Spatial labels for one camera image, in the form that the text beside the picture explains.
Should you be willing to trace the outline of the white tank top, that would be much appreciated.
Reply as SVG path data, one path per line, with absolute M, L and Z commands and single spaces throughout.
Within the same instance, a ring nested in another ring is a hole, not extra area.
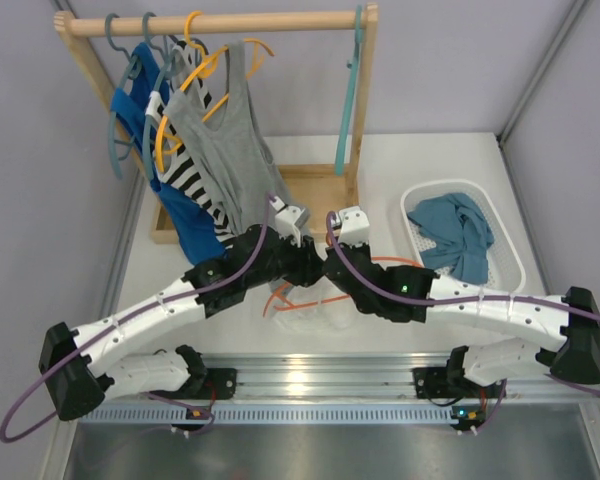
M 306 288 L 287 285 L 282 294 L 295 304 L 345 295 L 325 279 Z M 272 319 L 281 328 L 294 333 L 331 335 L 348 329 L 353 324 L 355 316 L 356 310 L 349 298 L 319 307 L 290 312 L 270 310 L 265 318 Z

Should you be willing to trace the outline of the grey tank top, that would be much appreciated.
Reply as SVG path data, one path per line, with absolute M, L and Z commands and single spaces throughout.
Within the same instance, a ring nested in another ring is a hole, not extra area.
M 212 204 L 221 208 L 236 237 L 262 222 L 265 195 L 273 193 L 291 204 L 294 199 L 265 142 L 246 79 L 245 45 L 234 42 L 220 57 L 226 61 L 228 101 L 206 122 L 206 109 L 195 96 L 176 90 L 165 107 L 173 128 L 201 175 Z

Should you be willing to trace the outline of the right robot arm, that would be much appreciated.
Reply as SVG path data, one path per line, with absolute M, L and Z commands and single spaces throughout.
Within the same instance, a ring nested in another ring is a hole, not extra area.
M 447 361 L 458 396 L 529 375 L 576 385 L 600 384 L 600 315 L 593 293 L 520 296 L 465 283 L 410 265 L 382 267 L 368 247 L 332 246 L 324 275 L 362 314 L 393 323 L 464 326 L 502 335 L 491 345 L 461 345 Z

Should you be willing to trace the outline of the orange plastic hanger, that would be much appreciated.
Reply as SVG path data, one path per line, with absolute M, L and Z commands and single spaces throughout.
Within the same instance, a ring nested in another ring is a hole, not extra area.
M 372 260 L 376 260 L 376 261 L 380 261 L 380 262 L 394 262 L 394 263 L 414 266 L 414 267 L 418 267 L 418 268 L 423 268 L 423 265 L 421 263 L 419 263 L 418 261 L 403 258 L 403 257 L 375 256 L 375 257 L 372 257 Z M 290 312 L 290 311 L 294 311 L 294 310 L 302 310 L 302 309 L 307 309 L 307 308 L 319 307 L 322 305 L 327 305 L 327 304 L 331 304 L 331 303 L 335 303 L 335 302 L 339 302 L 339 301 L 343 301 L 343 300 L 348 300 L 350 298 L 349 295 L 338 295 L 338 296 L 334 296 L 331 298 L 324 298 L 324 299 L 319 299 L 316 301 L 295 304 L 291 300 L 289 300 L 287 296 L 284 296 L 282 294 L 283 289 L 286 287 L 287 287 L 287 284 L 284 284 L 284 285 L 280 286 L 278 289 L 276 289 L 270 295 L 269 299 L 267 300 L 267 302 L 263 308 L 263 313 L 262 313 L 263 317 L 265 317 L 270 310 L 274 310 L 276 312 Z

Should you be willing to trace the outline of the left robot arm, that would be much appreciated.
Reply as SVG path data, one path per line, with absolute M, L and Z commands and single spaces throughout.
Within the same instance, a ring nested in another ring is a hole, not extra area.
M 145 392 L 197 396 L 207 377 L 198 352 L 187 345 L 159 354 L 140 348 L 241 303 L 252 288 L 278 280 L 308 287 L 321 276 L 312 237 L 254 225 L 226 253 L 197 263 L 138 304 L 93 323 L 50 327 L 39 370 L 56 415 L 76 420 L 108 400 Z

